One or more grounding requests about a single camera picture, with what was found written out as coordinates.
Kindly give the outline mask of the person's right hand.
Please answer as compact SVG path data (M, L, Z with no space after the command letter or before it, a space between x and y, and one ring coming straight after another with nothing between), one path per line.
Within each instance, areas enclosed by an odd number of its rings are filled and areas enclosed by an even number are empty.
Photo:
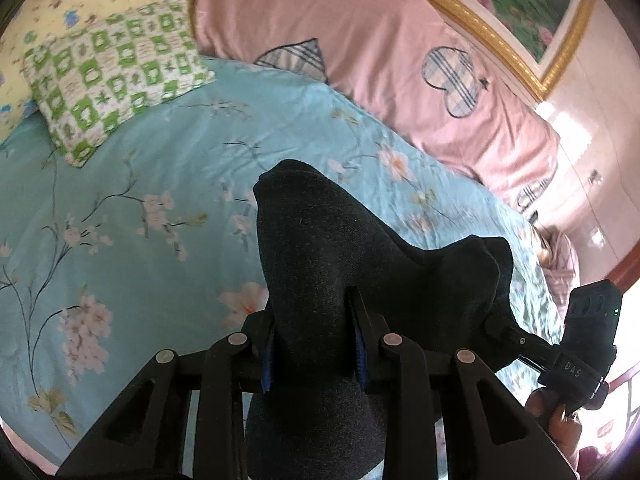
M582 424L578 416L567 415L565 405L549 388L538 388L532 392L526 400L525 409L537 422L548 422L548 435L572 467L577 469L578 443L582 436Z

